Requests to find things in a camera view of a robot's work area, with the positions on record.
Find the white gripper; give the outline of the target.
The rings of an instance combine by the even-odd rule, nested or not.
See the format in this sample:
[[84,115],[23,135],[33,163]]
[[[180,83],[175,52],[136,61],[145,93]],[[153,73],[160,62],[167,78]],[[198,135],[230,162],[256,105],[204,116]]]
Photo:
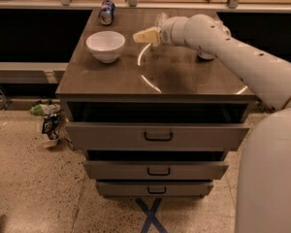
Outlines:
[[133,35],[136,43],[159,45],[160,40],[169,46],[184,47],[184,26],[187,17],[169,17],[159,24],[158,27],[149,27]]

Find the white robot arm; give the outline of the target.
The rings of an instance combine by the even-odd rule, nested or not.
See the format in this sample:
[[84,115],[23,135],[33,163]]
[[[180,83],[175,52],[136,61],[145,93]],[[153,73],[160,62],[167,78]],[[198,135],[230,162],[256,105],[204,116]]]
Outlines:
[[266,105],[242,151],[235,233],[291,233],[291,63],[233,38],[206,15],[169,17],[133,39],[217,58]]

